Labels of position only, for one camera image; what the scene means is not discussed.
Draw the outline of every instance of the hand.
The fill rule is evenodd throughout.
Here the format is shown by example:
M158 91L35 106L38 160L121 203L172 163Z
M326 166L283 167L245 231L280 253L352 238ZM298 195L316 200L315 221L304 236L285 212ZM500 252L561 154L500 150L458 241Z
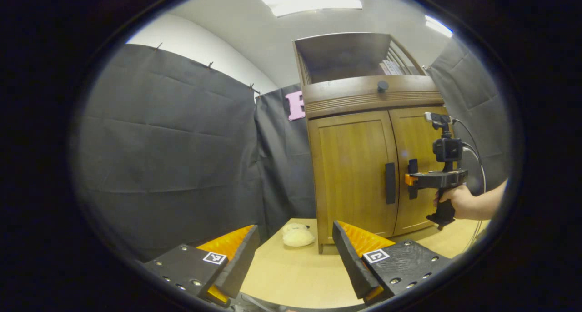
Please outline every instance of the hand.
M437 206L438 191L435 193L432 206ZM476 208L476 197L471 194L466 185L449 189L445 191L439 202L451 200L451 204L455 209L456 219L472 218L473 210Z

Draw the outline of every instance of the cabinet door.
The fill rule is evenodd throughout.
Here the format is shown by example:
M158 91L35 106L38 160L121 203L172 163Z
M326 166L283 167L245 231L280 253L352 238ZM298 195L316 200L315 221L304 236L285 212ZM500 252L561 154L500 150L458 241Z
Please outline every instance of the cabinet door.
M432 199L437 190L418 190L418 197L410 200L408 185L404 183L410 159L418 159L419 172L442 171L445 165L437 162L432 153L432 142L441 137L441 130L434 130L432 124L425 121L424 112L447 114L444 107L414 107L389 111L398 150L401 183L395 236L432 225L426 216L436 211L432 206Z
M308 131L319 244L333 243L332 226L336 220L391 236L399 187L396 183L387 204L387 163L394 163L389 180L398 181L396 146L387 111L310 120Z

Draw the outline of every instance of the book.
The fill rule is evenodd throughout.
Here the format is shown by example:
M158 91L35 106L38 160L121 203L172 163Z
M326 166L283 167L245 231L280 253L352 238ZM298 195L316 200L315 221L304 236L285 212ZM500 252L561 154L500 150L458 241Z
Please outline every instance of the book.
M391 75L390 71L388 71L388 68L386 67L386 65L384 65L384 63L380 63L380 67L382 68L382 70L384 70L385 75Z
M402 69L398 63L388 60L382 60L392 75L403 75Z

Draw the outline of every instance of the cable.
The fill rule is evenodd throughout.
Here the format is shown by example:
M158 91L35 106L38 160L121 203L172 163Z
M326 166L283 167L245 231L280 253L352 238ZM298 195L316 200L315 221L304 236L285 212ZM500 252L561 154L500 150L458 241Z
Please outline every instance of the cable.
M467 130L467 133L468 133L468 134L469 134L469 136L471 137L471 140L472 140L472 142L475 144L475 152L476 152L476 155L477 155L477 156L481 156L481 155L479 154L479 150L477 149L477 142L475 141L475 138L473 138L473 137L472 137L472 135L471 135L471 131L469 131L469 128L467 128L467 126L466 126L466 125L465 125L465 124L464 124L464 123L463 123L461 120L459 120L459 119L455 119L454 117L451 117L451 119L453 120L453 124L454 124L455 122L458 122L458 123L460 123L460 124L461 124L461 125L462 125L462 126L465 128L465 130Z
M485 170L483 169L482 160L479 157L479 155L476 152L476 150L471 145L467 144L466 142L463 142L463 147L464 148L467 148L467 150L470 151L476 157L477 161L479 162L479 167L481 168L481 174L482 174L482 178L483 178L483 194L485 194L485 192L487 191L487 181L486 181L486 178L485 178ZM477 226L475 227L475 231L471 235L471 238L467 242L467 245L463 249L463 252L465 252L465 250L467 250L467 248L474 242L475 238L477 237L477 234L479 233L479 230L481 229L482 223L483 223L483 221L479 221L477 223Z
M242 294L241 295L241 299L244 300L245 302L248 302L248 303L251 303L251 304L255 304L256 306L258 306L259 308L262 308L263 310L265 310L267 312L274 312L270 308L267 308L267 307L263 306L262 304L258 303L254 298L252 298L249 295Z

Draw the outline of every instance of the cabinet knob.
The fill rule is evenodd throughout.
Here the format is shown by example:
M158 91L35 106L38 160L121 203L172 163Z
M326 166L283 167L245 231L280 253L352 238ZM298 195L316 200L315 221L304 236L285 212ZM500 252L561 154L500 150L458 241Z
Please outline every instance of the cabinet knob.
M378 82L378 92L385 92L388 89L388 83L384 80Z

